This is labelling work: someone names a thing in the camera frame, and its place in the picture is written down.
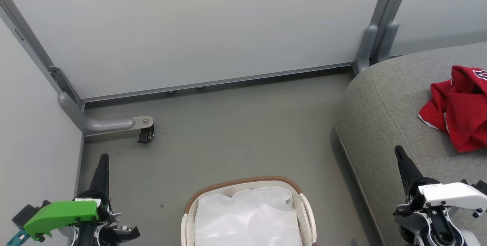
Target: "gray fabric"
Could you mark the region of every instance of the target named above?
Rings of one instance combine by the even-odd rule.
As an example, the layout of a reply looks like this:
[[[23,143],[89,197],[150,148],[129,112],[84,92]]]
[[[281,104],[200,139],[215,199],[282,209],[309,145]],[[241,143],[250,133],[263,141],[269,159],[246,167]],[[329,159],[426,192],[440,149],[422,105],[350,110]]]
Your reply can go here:
[[[424,176],[440,182],[487,182],[487,149],[458,153],[448,136],[424,124],[419,110],[430,85],[450,78],[451,67],[487,69],[487,43],[420,52],[390,59],[360,73],[349,85],[336,129],[386,246],[405,244],[392,212],[405,196],[394,147],[402,145]],[[459,210],[454,223],[487,245],[487,218]]]

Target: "laundry basket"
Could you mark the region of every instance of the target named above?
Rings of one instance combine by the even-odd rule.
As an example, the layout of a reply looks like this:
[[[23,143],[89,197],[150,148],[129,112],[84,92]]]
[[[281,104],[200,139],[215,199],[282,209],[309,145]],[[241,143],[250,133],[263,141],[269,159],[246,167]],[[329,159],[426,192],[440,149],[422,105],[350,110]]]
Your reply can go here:
[[[230,197],[236,192],[266,187],[280,187],[291,192],[293,208],[298,217],[301,242],[303,246],[317,246],[315,218],[308,200],[296,183],[281,176],[237,179],[212,185],[196,192],[184,210],[183,220],[181,221],[181,246],[195,246],[194,218],[198,209],[198,199],[201,196],[220,193]]]

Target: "teal connector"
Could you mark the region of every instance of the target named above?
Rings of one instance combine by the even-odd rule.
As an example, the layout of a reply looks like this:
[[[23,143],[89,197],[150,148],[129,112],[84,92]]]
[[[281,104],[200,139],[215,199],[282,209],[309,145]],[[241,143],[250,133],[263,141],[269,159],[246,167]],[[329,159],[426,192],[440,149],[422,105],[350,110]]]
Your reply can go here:
[[[20,230],[5,246],[21,246],[29,238],[30,235],[25,230]]]

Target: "white logo on red cloth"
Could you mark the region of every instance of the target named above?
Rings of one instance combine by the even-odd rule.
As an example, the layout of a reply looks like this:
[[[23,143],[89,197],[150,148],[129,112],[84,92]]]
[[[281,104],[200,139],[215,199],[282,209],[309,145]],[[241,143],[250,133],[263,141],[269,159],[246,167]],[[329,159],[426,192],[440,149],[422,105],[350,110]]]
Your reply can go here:
[[[475,74],[475,76],[477,76],[481,79],[487,80],[487,71],[485,71],[485,70],[473,70],[473,73]]]

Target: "white wall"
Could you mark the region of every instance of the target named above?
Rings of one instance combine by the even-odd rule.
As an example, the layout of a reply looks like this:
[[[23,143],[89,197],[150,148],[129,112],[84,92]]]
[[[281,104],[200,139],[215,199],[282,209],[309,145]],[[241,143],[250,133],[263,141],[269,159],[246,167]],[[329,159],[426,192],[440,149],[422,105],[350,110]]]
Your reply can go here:
[[[487,0],[402,0],[392,56],[487,41]]]
[[[11,219],[25,205],[73,198],[82,134],[2,19],[0,63],[0,244],[6,244],[19,231]],[[44,244],[66,245],[53,234]]]
[[[14,0],[81,98],[355,60],[377,0]]]

